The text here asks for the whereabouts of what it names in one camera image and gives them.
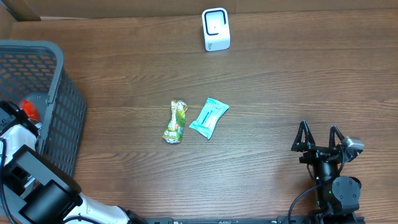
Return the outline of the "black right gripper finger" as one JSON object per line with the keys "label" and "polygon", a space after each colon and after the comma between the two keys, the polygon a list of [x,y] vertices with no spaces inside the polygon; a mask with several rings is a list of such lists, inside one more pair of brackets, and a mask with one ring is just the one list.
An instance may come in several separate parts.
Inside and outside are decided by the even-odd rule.
{"label": "black right gripper finger", "polygon": [[341,131],[337,128],[337,126],[332,126],[330,128],[330,134],[329,134],[329,147],[330,148],[334,148],[336,147],[336,141],[335,141],[335,136],[337,136],[337,138],[342,141],[344,140],[344,136],[341,133]]}
{"label": "black right gripper finger", "polygon": [[308,124],[303,120],[298,128],[298,133],[292,144],[291,151],[306,152],[314,150],[316,146],[315,140],[310,132]]}

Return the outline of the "orange biscuit roll pack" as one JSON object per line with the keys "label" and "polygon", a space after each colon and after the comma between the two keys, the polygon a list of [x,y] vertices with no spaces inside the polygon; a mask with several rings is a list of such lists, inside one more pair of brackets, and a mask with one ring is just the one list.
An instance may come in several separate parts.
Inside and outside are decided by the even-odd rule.
{"label": "orange biscuit roll pack", "polygon": [[22,100],[19,107],[24,110],[29,119],[40,122],[40,114],[35,105],[29,100]]}

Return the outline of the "teal wet wipes pack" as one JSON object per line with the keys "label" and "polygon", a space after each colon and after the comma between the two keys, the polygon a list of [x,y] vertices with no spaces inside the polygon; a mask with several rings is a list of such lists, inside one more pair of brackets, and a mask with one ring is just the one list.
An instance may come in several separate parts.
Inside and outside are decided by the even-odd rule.
{"label": "teal wet wipes pack", "polygon": [[196,130],[210,140],[219,119],[228,111],[229,105],[213,98],[207,98],[198,118],[189,128]]}

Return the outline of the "green snack packet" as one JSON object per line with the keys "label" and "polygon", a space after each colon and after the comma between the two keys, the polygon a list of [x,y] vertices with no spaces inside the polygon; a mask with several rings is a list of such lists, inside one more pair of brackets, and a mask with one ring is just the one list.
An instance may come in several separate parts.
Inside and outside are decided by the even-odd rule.
{"label": "green snack packet", "polygon": [[185,114],[187,110],[188,105],[184,101],[171,101],[171,118],[162,136],[166,142],[170,144],[181,143],[185,126]]}

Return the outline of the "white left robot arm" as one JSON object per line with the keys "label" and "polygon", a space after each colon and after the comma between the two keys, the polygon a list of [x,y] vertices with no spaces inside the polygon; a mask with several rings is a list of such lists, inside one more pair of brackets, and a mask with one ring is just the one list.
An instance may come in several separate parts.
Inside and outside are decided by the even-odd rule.
{"label": "white left robot arm", "polygon": [[134,212],[82,194],[68,174],[35,151],[39,129],[1,102],[1,206],[11,223],[143,223]]}

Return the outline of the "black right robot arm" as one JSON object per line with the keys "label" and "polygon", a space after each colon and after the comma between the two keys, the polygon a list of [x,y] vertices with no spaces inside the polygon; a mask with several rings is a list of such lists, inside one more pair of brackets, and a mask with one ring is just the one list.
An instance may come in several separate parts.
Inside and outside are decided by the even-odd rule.
{"label": "black right robot arm", "polygon": [[[304,191],[292,202],[287,223],[365,223],[364,217],[355,215],[359,210],[361,182],[352,176],[342,176],[346,163],[353,161],[364,149],[360,139],[344,136],[332,126],[327,146],[318,146],[306,121],[302,121],[291,150],[303,155],[299,162],[307,165],[308,173],[315,186]],[[295,204],[310,192],[317,196],[318,210],[307,216],[292,216]]]}

